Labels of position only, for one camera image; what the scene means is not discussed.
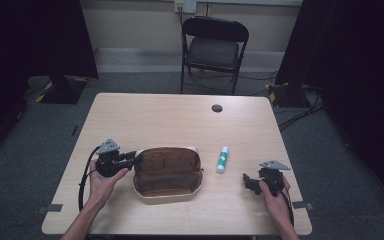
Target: chair backrest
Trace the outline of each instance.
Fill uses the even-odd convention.
[[[196,16],[185,20],[182,26],[183,35],[224,39],[247,43],[248,29],[239,22],[224,19]]]

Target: black folding chair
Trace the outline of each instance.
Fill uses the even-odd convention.
[[[189,45],[187,36],[193,37]],[[202,16],[185,20],[182,25],[180,93],[183,93],[184,73],[187,67],[189,74],[191,68],[232,73],[231,94],[234,95],[248,38],[248,29],[236,21]]]

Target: gray carpet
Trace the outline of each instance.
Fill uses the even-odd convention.
[[[242,75],[270,77],[270,73]],[[52,201],[96,94],[177,94],[179,79],[179,73],[103,73],[87,84],[76,105],[38,104],[40,92],[26,97],[22,119],[0,144],[0,239],[58,239],[41,232],[44,215],[37,210]],[[47,77],[31,78],[29,91],[46,81]],[[185,94],[220,94],[231,86],[227,78],[188,82],[209,88],[186,86]],[[240,78],[236,95],[267,96],[263,90],[268,82]],[[315,93],[308,91],[308,97],[314,101]],[[303,111],[273,110],[279,124]],[[309,211],[313,232],[301,239],[384,239],[384,189],[347,148],[329,114],[322,110],[307,116],[283,130],[282,137],[303,198],[315,207]]]

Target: wooden table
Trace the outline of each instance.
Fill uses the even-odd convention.
[[[223,110],[216,113],[212,106]],[[262,97],[101,93],[91,107],[42,230],[63,234],[78,214],[78,189],[92,150],[107,138],[120,152],[154,147],[199,151],[201,189],[189,201],[145,203],[133,189],[134,171],[115,186],[96,217],[91,234],[272,235],[278,234],[262,195],[245,189],[242,174],[258,178],[259,163],[276,159],[291,166],[269,101]],[[222,146],[229,147],[223,174],[216,172]],[[292,202],[302,201],[293,170],[283,171]],[[85,187],[85,201],[89,185]],[[295,229],[310,234],[305,208],[294,209]]]

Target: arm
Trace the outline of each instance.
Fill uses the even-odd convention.
[[[285,188],[282,191],[286,196],[288,196],[290,185],[285,177],[283,177],[283,180],[285,182]],[[266,205],[267,211],[273,218],[276,227],[279,229],[280,238],[282,240],[299,239],[297,233],[295,232],[294,226],[292,226],[290,221],[288,206],[286,206],[282,195],[278,194],[276,197],[273,197],[265,182],[260,181],[259,185],[261,191],[264,193],[264,204]]]
[[[61,239],[86,239],[98,212],[105,206],[118,180],[123,178],[129,169],[121,169],[111,178],[101,176],[96,170],[96,160],[90,164],[90,194],[82,211],[77,215]]]

